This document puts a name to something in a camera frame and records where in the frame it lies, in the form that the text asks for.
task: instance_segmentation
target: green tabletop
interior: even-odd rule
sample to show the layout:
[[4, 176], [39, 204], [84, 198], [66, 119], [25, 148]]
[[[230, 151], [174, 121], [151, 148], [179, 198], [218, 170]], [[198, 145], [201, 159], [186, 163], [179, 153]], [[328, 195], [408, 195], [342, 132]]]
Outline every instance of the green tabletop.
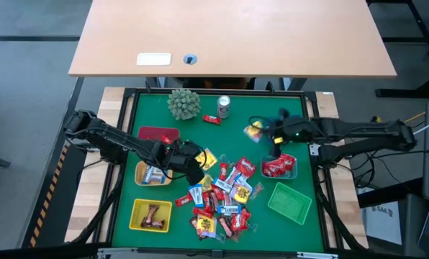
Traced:
[[[265, 190], [258, 197], [247, 203], [251, 218], [249, 222], [258, 224], [256, 232], [244, 231], [239, 242], [226, 240], [221, 243], [216, 239], [207, 238], [199, 241], [194, 228], [189, 224], [192, 217], [193, 203], [176, 207], [174, 200], [188, 193], [185, 178], [175, 180], [168, 186], [142, 187], [135, 183], [135, 166], [139, 159], [135, 154], [128, 156], [127, 167], [120, 198], [117, 221], [115, 225], [113, 247], [149, 247], [149, 248], [181, 248], [181, 249], [217, 249], [217, 250], [257, 250], [257, 251], [305, 251], [322, 252], [322, 234], [320, 231], [315, 192], [312, 184], [312, 173], [308, 147], [306, 144], [288, 144], [282, 150], [297, 158], [299, 175], [291, 181], [282, 183], [294, 188], [312, 199], [304, 225], [268, 208], [267, 203], [277, 184], [277, 180], [266, 179], [260, 173], [260, 159], [267, 155], [271, 145], [265, 140], [255, 143], [244, 133], [250, 116], [272, 117], [279, 108], [286, 108], [290, 114], [302, 116], [300, 98], [294, 97], [260, 97], [230, 96], [230, 116], [221, 125], [202, 121], [203, 115], [215, 115], [218, 96], [201, 95], [202, 110], [196, 118], [187, 121], [176, 121], [168, 110], [168, 95], [140, 94], [137, 105], [133, 135], [137, 136], [142, 126], [174, 127], [179, 129], [182, 140], [193, 140], [202, 147], [208, 147], [219, 157], [221, 154], [237, 161], [245, 156], [253, 162], [258, 170], [249, 184], [255, 186], [259, 181]], [[208, 170], [217, 177], [220, 172], [219, 162]], [[135, 199], [154, 199], [173, 202], [171, 224], [168, 233], [144, 232], [129, 228], [132, 205]], [[218, 224], [217, 231], [224, 233]]]

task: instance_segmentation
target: wooden table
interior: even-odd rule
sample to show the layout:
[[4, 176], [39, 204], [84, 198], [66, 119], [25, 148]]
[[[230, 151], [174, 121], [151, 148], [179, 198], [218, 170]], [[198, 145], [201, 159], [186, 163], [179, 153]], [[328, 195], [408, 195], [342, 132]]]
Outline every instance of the wooden table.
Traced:
[[[139, 53], [171, 64], [137, 65]], [[69, 74], [396, 75], [365, 0], [94, 0]]]
[[[122, 105], [122, 97], [125, 88], [112, 88], [107, 87], [99, 106], [98, 117], [103, 119], [106, 123], [117, 125], [120, 107]], [[317, 104], [319, 106], [319, 113], [321, 117], [338, 117], [338, 110], [336, 109], [335, 98], [333, 93], [317, 92]], [[125, 112], [125, 120], [123, 130], [128, 128], [127, 122], [129, 121], [130, 112], [132, 108], [132, 99], [129, 99]], [[312, 108], [308, 107], [310, 116], [312, 116]], [[98, 153], [89, 153], [86, 156], [85, 164], [94, 162], [99, 159]], [[340, 161], [341, 164], [350, 166], [347, 160]], [[99, 208], [99, 201], [101, 192], [104, 188], [104, 179], [107, 170], [106, 163], [100, 163], [85, 169], [82, 173], [80, 184], [77, 190], [76, 200], [74, 202], [71, 220], [66, 232], [65, 241], [71, 241], [80, 234], [81, 230], [88, 224], [91, 218], [95, 215]], [[358, 200], [356, 190], [353, 185], [353, 178], [351, 172], [344, 168], [337, 167], [332, 169], [331, 178], [333, 180], [333, 190], [338, 209], [339, 217], [342, 219], [346, 227], [355, 236], [359, 243], [368, 247], [366, 240], [365, 229], [361, 220], [361, 213], [358, 207]], [[111, 189], [115, 185], [117, 179], [118, 167], [114, 170], [113, 181], [111, 182]], [[331, 247], [336, 247], [335, 235], [333, 231], [333, 224], [331, 219], [325, 213], [325, 220], [327, 222], [328, 239]], [[101, 235], [99, 241], [105, 241], [105, 234], [109, 224], [109, 212], [104, 217], [101, 228]]]

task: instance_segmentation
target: soda can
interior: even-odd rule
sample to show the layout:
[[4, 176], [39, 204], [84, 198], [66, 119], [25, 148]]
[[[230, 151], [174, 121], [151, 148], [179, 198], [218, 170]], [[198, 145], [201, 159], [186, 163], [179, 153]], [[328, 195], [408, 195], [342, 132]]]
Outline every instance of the soda can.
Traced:
[[229, 117], [230, 98], [229, 96], [220, 96], [217, 100], [217, 116], [221, 119]]

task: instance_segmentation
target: artificial succulent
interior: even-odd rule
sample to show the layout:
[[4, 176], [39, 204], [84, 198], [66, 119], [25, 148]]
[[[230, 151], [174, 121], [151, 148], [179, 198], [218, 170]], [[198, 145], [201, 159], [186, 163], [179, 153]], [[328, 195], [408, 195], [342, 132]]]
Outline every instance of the artificial succulent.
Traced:
[[200, 98], [187, 89], [172, 90], [168, 108], [176, 119], [191, 119], [200, 112]]

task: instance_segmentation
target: concrete floor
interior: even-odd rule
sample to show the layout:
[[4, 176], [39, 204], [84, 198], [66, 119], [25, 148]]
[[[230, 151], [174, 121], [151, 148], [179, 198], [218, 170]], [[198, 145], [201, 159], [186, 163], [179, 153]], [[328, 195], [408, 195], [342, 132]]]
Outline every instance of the concrete floor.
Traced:
[[[429, 4], [415, 1], [429, 28]], [[88, 0], [0, 0], [0, 35], [79, 35]], [[402, 5], [371, 7], [383, 36], [419, 36], [409, 9]], [[12, 166], [0, 169], [0, 249], [17, 247], [75, 79], [68, 69], [76, 42], [0, 42], [0, 157]], [[375, 88], [415, 88], [429, 79], [424, 45], [387, 45], [397, 70], [395, 79], [310, 79], [305, 91], [332, 91], [342, 119], [406, 119], [423, 112], [426, 100], [377, 99]], [[260, 87], [267, 80], [260, 82]], [[105, 86], [144, 86], [143, 78], [87, 78], [78, 108], [97, 111]], [[352, 166], [363, 158], [354, 158]], [[422, 174], [421, 155], [386, 158], [401, 181]], [[374, 184], [396, 181], [376, 164]]]

